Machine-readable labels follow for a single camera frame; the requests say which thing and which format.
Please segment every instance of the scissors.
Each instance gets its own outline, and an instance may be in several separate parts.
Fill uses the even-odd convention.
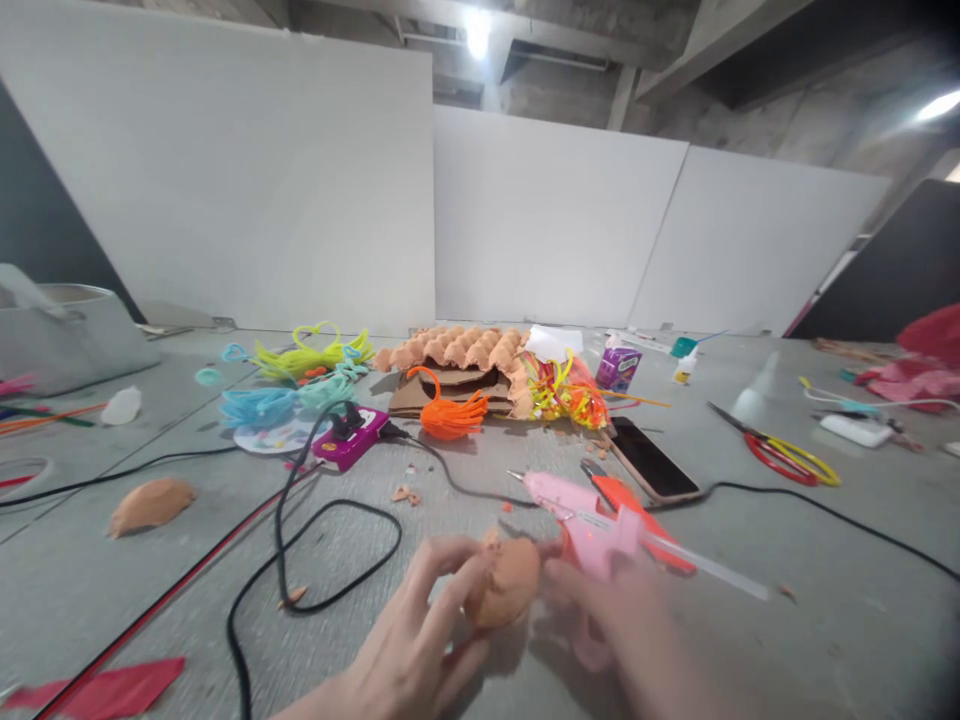
[[[803,448],[798,448],[785,440],[754,430],[711,402],[708,402],[707,405],[742,432],[743,439],[747,441],[750,452],[774,472],[780,473],[788,480],[793,480],[808,487],[815,487],[819,483],[831,487],[840,484],[840,478],[833,471],[833,468]]]

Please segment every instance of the gray bag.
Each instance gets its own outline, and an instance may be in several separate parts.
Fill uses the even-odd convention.
[[[32,375],[31,395],[58,395],[136,372],[160,353],[114,293],[89,285],[38,287],[0,264],[0,380]]]

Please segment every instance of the hand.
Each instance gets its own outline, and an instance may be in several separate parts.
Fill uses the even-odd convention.
[[[425,540],[353,664],[274,720],[429,720],[480,669],[489,640],[474,635],[446,654],[454,623],[493,555],[465,536]],[[438,578],[456,573],[431,606]]]
[[[548,560],[556,599],[566,598],[602,631],[617,661],[624,691],[637,717],[655,720],[735,717],[684,653],[676,636],[663,578],[650,558],[615,558],[612,582],[585,577],[572,565]]]

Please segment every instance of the ceiling light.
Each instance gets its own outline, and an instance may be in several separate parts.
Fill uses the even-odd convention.
[[[917,120],[924,122],[944,115],[960,103],[960,90],[942,95],[917,113]]]
[[[487,56],[490,24],[490,13],[485,10],[471,10],[467,13],[467,49],[477,60],[483,60]]]

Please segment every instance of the orange egg carton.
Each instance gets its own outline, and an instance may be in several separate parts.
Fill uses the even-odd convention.
[[[533,409],[527,371],[520,360],[530,337],[516,328],[505,332],[500,328],[462,325],[439,326],[417,331],[413,337],[396,348],[383,348],[373,359],[380,372],[392,369],[407,372],[411,368],[433,360],[441,367],[465,370],[477,367],[483,372],[497,368],[510,381],[509,399],[514,409],[511,417],[527,419]]]

